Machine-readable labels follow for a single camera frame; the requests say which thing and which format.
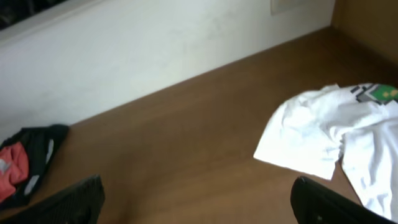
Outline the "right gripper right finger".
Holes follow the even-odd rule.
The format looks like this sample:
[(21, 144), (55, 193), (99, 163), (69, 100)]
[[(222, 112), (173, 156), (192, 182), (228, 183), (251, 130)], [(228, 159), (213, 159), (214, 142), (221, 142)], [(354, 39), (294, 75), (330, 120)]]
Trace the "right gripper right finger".
[(295, 180), (290, 204), (299, 224), (395, 224), (305, 176)]

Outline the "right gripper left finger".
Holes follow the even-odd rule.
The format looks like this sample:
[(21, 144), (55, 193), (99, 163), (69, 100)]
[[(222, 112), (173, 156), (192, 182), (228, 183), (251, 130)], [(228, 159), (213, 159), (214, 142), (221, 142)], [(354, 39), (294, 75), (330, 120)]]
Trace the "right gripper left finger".
[(104, 201), (101, 177), (93, 175), (1, 220), (1, 224), (96, 224)]

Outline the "white printed t-shirt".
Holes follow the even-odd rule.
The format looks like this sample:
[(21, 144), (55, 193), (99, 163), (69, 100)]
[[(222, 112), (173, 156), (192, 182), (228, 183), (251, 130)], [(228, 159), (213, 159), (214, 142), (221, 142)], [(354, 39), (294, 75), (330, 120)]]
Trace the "white printed t-shirt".
[(268, 121), (257, 160), (331, 180), (341, 167), (361, 203), (397, 220), (397, 88), (325, 86), (282, 103)]

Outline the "red orange t-shirt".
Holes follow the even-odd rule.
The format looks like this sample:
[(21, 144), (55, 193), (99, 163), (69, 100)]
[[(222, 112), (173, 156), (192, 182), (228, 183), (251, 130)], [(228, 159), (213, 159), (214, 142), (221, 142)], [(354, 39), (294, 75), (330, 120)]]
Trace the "red orange t-shirt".
[(1, 202), (16, 191), (29, 175), (29, 159), (21, 142), (1, 149)]

